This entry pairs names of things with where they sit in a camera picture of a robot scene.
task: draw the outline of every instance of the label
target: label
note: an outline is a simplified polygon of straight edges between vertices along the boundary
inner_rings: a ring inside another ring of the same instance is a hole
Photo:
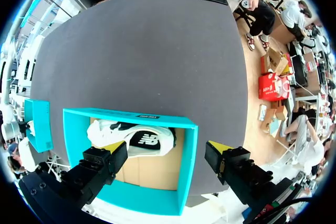
[[[139,118],[151,118],[151,119],[158,119],[158,118],[160,118],[157,115],[137,115],[137,117],[139,117]]]

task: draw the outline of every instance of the black cable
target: black cable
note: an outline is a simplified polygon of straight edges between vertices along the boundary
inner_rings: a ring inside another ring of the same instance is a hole
[[[287,202],[283,202],[281,203],[279,206],[273,208],[272,210],[269,210],[268,212],[266,212],[264,215],[261,215],[260,217],[258,217],[257,219],[254,219],[253,221],[251,221],[249,224],[258,224],[261,221],[265,220],[266,218],[270,217],[271,215],[283,210],[286,207],[289,207],[290,205],[293,205],[295,203],[298,202],[311,202],[312,198],[308,197],[308,198],[298,198],[298,199],[293,199]]]

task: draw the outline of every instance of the gray tabletop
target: gray tabletop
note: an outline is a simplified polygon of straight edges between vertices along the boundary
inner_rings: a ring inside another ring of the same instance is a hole
[[[50,101],[54,151],[67,160],[63,108],[186,116],[199,126],[190,195],[222,191],[205,143],[243,144],[247,80],[228,6],[204,0],[111,0],[45,38],[31,98]]]

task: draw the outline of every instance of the wooden floor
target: wooden floor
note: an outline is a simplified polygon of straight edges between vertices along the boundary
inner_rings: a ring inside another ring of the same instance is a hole
[[[275,139],[260,129],[261,122],[257,119],[259,106],[265,104],[268,108],[270,107],[269,102],[258,99],[260,57],[265,54],[265,51],[258,38],[255,38],[256,49],[251,51],[247,46],[245,38],[245,33],[249,31],[247,24],[244,20],[240,19],[237,22],[237,26],[244,50],[248,86],[248,110],[244,148],[251,152],[251,158],[254,159],[257,165],[270,164],[285,152],[285,149],[276,142],[276,139],[286,145],[287,143],[284,139],[279,137]],[[277,51],[288,52],[285,45],[273,39],[270,40],[270,44]]]

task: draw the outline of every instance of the shoe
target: shoe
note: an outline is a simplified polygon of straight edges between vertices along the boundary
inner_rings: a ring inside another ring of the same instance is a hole
[[[170,129],[109,120],[95,120],[87,130],[88,139],[99,148],[125,141],[128,157],[164,156],[175,143]]]
[[[250,38],[247,34],[245,34],[245,38],[247,40],[247,45],[248,45],[248,48],[253,51],[256,46],[254,45],[254,39],[253,38]]]
[[[292,162],[291,162],[291,164],[292,165],[296,165],[298,163],[298,160],[296,159],[296,157],[294,156],[294,157],[292,157]]]
[[[262,38],[261,38],[261,35],[258,36],[263,48],[265,51],[267,51],[269,49],[269,42],[268,41],[264,41]]]
[[[285,130],[287,128],[287,121],[288,121],[288,118],[286,118],[284,121],[282,121],[281,123],[281,126],[280,126],[280,137],[285,137],[286,134],[285,134]]]

